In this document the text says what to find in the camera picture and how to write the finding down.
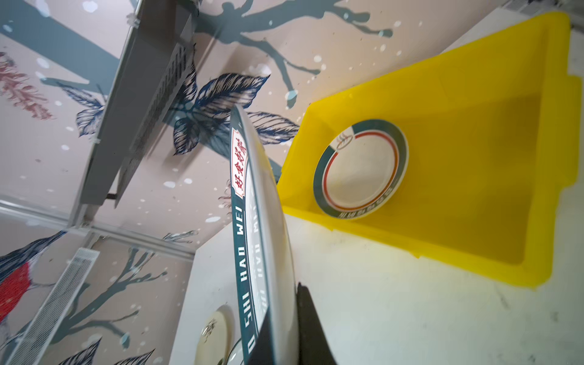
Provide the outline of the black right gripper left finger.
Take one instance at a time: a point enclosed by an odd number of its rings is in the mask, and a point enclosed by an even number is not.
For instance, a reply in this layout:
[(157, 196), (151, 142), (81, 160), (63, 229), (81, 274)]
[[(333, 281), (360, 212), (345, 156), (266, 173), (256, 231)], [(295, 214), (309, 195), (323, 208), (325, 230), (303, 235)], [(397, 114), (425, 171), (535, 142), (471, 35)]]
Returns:
[(251, 351), (247, 365), (273, 365), (272, 332), (270, 319), (265, 319), (259, 332), (259, 337)]

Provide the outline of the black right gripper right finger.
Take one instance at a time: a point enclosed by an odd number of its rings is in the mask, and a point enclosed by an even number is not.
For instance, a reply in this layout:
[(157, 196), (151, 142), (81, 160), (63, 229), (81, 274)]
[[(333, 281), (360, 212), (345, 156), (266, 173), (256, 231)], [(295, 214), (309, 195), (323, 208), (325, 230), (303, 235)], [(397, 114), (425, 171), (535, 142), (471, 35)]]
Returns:
[(308, 287), (297, 286), (299, 364), (336, 365)]

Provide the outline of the green rim HAO SHI plate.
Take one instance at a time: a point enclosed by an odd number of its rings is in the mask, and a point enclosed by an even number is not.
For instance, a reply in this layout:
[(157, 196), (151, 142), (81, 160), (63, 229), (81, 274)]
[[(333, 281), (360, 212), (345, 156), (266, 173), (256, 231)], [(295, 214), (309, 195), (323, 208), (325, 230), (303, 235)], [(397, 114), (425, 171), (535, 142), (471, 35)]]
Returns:
[(270, 319), (274, 364), (299, 362), (296, 281), (272, 165), (251, 117), (231, 110), (231, 208), (244, 363)]

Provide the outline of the green red rim plate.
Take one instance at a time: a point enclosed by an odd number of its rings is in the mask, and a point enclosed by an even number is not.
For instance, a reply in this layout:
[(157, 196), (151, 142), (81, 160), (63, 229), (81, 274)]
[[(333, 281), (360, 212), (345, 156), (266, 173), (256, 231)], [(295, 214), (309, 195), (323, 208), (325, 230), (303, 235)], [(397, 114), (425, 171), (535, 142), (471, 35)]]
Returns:
[(313, 194), (326, 215), (356, 220), (379, 210), (396, 193), (408, 169), (404, 132), (386, 120), (364, 120), (328, 144), (313, 177)]

